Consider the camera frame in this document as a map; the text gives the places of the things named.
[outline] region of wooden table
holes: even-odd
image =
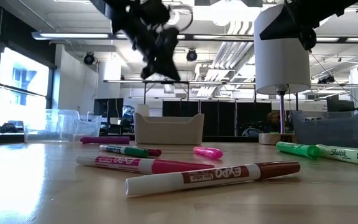
[[[164,159],[230,166],[298,160],[301,172],[263,182],[127,198],[124,181],[139,174],[78,166],[97,146],[0,146],[0,223],[358,223],[358,165],[282,154],[253,143],[211,143],[220,162],[191,147],[158,146]]]

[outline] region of white lampshade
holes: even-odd
[[[289,85],[287,93],[310,89],[309,53],[299,40],[261,40],[259,37],[283,7],[283,4],[271,7],[261,12],[255,21],[255,79],[260,94],[277,94],[277,85]]]
[[[150,116],[150,110],[148,105],[136,105],[135,113],[139,113],[142,116]]]

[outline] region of green marker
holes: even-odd
[[[133,146],[101,145],[100,150],[107,151],[107,152],[114,152],[127,156],[139,157],[139,158],[146,158],[147,156],[149,156],[149,152],[147,149],[140,149],[138,147],[133,147]]]
[[[309,159],[317,159],[320,156],[320,148],[317,146],[306,146],[302,144],[278,142],[276,144],[276,148],[280,152],[303,156]]]

